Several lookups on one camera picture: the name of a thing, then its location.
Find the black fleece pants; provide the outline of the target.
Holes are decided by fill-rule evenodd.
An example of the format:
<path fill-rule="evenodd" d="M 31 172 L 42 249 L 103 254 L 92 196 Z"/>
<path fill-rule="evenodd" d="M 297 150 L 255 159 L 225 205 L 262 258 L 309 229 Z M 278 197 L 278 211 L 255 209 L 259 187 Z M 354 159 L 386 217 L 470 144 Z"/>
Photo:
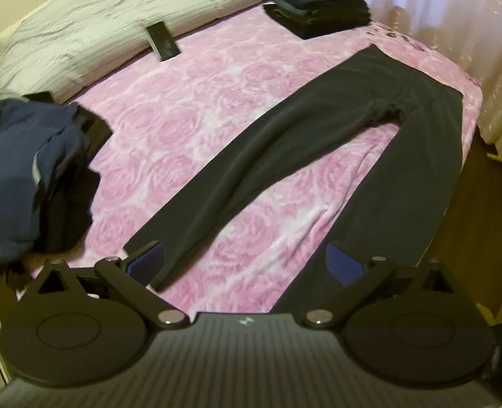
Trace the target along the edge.
<path fill-rule="evenodd" d="M 265 190 L 310 165 L 317 180 L 301 195 L 340 196 L 356 171 L 341 150 L 388 122 L 399 129 L 343 206 L 330 230 L 273 306 L 312 308 L 340 290 L 326 250 L 356 261 L 384 256 L 413 266 L 448 209 L 462 168 L 462 94 L 369 46 L 313 79 L 248 126 L 124 248 L 163 246 L 155 289 L 172 283 L 192 258 Z"/>

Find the pile of dark clothes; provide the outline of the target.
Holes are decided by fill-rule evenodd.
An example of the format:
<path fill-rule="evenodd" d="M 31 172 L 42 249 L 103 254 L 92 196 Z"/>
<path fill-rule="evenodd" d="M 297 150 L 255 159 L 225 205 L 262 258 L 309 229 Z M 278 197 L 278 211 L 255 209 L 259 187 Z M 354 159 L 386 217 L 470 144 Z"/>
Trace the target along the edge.
<path fill-rule="evenodd" d="M 27 257 L 80 242 L 101 179 L 89 165 L 111 135 L 80 104 L 0 91 L 0 274 L 22 275 Z"/>

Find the stack of folded dark clothes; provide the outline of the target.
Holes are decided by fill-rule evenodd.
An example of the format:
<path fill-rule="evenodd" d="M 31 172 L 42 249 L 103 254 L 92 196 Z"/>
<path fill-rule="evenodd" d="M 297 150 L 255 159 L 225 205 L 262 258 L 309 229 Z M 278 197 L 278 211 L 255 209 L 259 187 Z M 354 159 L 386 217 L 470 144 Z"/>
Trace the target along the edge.
<path fill-rule="evenodd" d="M 371 21 L 365 0 L 270 0 L 263 9 L 302 40 L 365 27 Z"/>

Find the pink rose blanket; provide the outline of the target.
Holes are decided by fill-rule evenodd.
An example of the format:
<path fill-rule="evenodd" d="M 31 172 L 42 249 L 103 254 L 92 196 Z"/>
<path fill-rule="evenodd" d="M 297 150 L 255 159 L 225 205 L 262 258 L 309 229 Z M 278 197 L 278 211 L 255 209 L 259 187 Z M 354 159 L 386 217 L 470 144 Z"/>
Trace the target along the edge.
<path fill-rule="evenodd" d="M 303 41 L 258 7 L 181 44 L 80 97 L 114 134 L 67 261 L 156 240 L 155 288 L 188 313 L 319 299 L 331 242 L 359 261 L 421 261 L 483 102 L 464 70 L 378 23 Z"/>

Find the grey striped duvet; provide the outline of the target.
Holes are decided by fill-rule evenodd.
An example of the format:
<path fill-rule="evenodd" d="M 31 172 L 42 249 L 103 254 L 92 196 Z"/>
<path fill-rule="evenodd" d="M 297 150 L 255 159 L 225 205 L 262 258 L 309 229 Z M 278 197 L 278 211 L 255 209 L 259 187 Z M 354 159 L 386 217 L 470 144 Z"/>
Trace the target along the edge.
<path fill-rule="evenodd" d="M 65 102 L 146 49 L 146 27 L 162 21 L 177 37 L 262 1 L 52 0 L 0 47 L 0 92 Z"/>

